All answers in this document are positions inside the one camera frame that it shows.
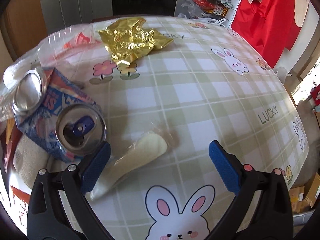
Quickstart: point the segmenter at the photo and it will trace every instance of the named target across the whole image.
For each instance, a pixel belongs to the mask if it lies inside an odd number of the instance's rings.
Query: white tile wall
[[[226,15],[226,21],[224,22],[224,25],[228,28],[231,28],[231,24],[235,18],[240,1],[241,0],[231,0],[231,3],[233,4],[233,8],[228,10]]]

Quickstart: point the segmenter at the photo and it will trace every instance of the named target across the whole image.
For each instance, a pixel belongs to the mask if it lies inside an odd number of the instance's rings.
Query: blue gripper pad
[[[89,166],[81,175],[81,193],[84,195],[93,190],[94,185],[106,166],[111,155],[111,147],[108,142],[103,142],[104,146],[100,149]]]
[[[240,191],[239,175],[215,141],[212,141],[209,145],[209,157],[228,191],[237,195]]]

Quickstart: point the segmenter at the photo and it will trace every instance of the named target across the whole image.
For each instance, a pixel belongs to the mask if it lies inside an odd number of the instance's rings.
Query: yellow flower
[[[290,176],[292,175],[292,172],[291,172],[291,165],[287,166],[286,168],[286,173],[285,173],[285,176],[287,178],[287,180],[290,179]]]
[[[137,71],[136,68],[137,68],[137,64],[131,63],[129,67],[125,67],[125,66],[118,67],[118,70],[120,71],[121,75],[126,75],[128,73],[136,73]]]

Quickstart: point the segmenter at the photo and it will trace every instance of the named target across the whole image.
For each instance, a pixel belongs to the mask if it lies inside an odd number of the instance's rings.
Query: cardboard box
[[[304,185],[303,200],[301,204],[301,212],[306,212],[312,208],[320,194],[320,176],[315,173],[311,179]]]
[[[289,190],[292,212],[300,212],[303,200],[304,186],[296,187]]]

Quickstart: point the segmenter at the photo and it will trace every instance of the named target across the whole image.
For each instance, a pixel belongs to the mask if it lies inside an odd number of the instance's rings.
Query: purple pull tab
[[[92,130],[94,127],[94,121],[93,119],[85,115],[84,117],[81,117],[76,123],[73,125],[73,133],[75,136],[82,136],[87,134],[89,131]]]

